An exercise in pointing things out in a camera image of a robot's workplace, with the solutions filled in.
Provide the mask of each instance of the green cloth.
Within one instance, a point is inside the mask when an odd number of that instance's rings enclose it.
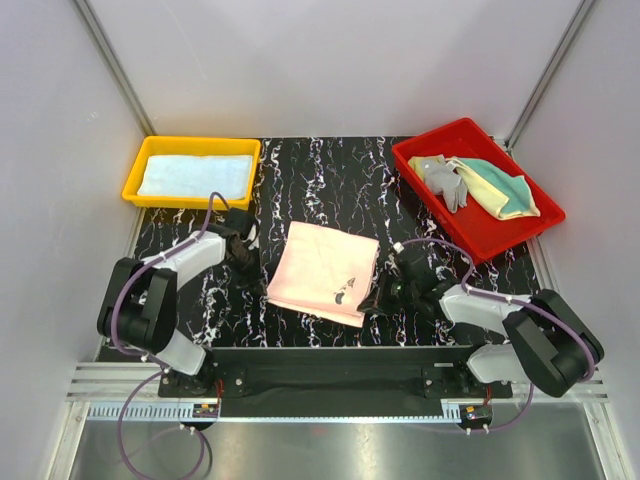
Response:
[[[496,218],[508,220],[525,216],[540,216],[540,211],[535,205],[531,189],[523,175],[512,177],[495,165],[479,158],[453,157],[452,160],[462,164],[458,164],[456,170],[465,179],[469,192],[478,203]],[[466,171],[465,166],[490,185],[486,185],[482,181],[476,181],[477,177],[472,172]],[[491,186],[502,193],[504,196],[502,201],[495,198],[496,196],[492,193]],[[501,208],[499,206],[497,209],[495,208],[496,201],[499,205],[502,205]]]

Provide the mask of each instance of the black table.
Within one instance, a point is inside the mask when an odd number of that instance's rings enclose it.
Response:
[[[449,240],[417,195],[395,171],[391,147],[398,137],[278,138],[262,142],[262,161],[252,209],[261,222],[266,279],[273,277],[292,220],[377,238],[381,257],[392,243],[419,236]],[[198,229],[203,211],[152,208],[145,213],[135,255],[165,250]],[[446,248],[425,255],[437,272],[461,278],[467,264]],[[379,272],[382,258],[376,272]],[[362,328],[275,307],[265,298],[234,289],[228,267],[200,274],[179,292],[179,329],[212,347],[471,345],[501,341],[497,334],[430,322],[408,307],[392,317],[369,316]],[[539,289],[526,244],[480,265],[471,284],[512,294]],[[99,360],[123,360],[105,346]]]

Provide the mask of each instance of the folded pink cloth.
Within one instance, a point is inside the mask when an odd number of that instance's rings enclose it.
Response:
[[[267,288],[269,302],[362,327],[358,305],[368,295],[378,241],[308,223],[291,222],[287,244]]]

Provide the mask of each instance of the grey glove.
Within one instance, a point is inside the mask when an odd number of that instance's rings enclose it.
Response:
[[[444,203],[451,213],[458,207],[467,206],[467,185],[460,175],[455,173],[452,164],[446,164],[444,155],[436,157],[413,157],[409,165],[421,176],[425,185],[434,195],[442,195]]]

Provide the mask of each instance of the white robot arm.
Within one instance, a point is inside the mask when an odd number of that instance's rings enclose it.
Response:
[[[118,337],[196,379],[209,375],[203,368],[208,352],[176,328],[178,290],[202,271],[225,261],[241,276],[244,286],[259,286],[262,280],[258,223],[254,217],[231,209],[223,225],[209,228],[213,231],[194,234],[172,247],[176,254],[164,251],[141,260],[118,261],[98,319],[98,331],[108,336],[113,305],[124,284],[143,265],[162,258],[129,290],[120,309]],[[186,243],[191,243],[188,248],[178,248]]]

